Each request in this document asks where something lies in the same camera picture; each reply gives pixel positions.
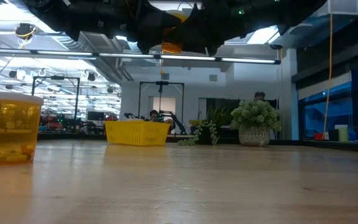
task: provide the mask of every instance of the white wall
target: white wall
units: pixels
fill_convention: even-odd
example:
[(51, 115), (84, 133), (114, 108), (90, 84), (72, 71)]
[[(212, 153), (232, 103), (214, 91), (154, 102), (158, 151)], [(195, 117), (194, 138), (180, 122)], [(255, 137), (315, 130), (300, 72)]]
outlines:
[[(155, 82), (160, 80), (160, 68), (128, 68), (129, 73), (135, 79), (134, 82), (122, 84), (121, 117), (124, 113), (138, 113), (139, 82)], [(292, 133), (294, 119), (297, 120), (297, 94), (295, 86), (291, 84), (291, 76), (296, 73), (296, 51), (288, 51), (282, 65), (260, 64), (233, 64), (226, 73), (218, 68), (187, 68), (169, 67), (164, 68), (165, 73), (170, 74), (169, 82), (185, 83), (185, 96), (183, 119), (184, 125), (191, 119), (198, 119), (198, 107), (200, 98), (226, 98), (251, 100), (254, 93), (263, 91), (267, 100), (280, 99), (282, 109), (285, 139), (294, 139), (296, 133)], [(217, 82), (209, 81), (209, 75), (218, 75)], [(149, 97), (158, 97), (159, 86), (155, 84), (143, 84), (140, 104), (140, 115), (148, 114)], [(181, 93), (174, 86), (163, 86), (162, 97), (176, 98), (176, 115), (181, 119)]]

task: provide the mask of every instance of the plastic cup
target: plastic cup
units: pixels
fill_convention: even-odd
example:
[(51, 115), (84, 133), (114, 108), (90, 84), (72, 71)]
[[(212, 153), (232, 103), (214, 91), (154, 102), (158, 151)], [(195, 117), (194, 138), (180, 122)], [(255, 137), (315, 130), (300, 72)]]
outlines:
[(33, 162), (43, 103), (36, 96), (0, 92), (0, 165)]

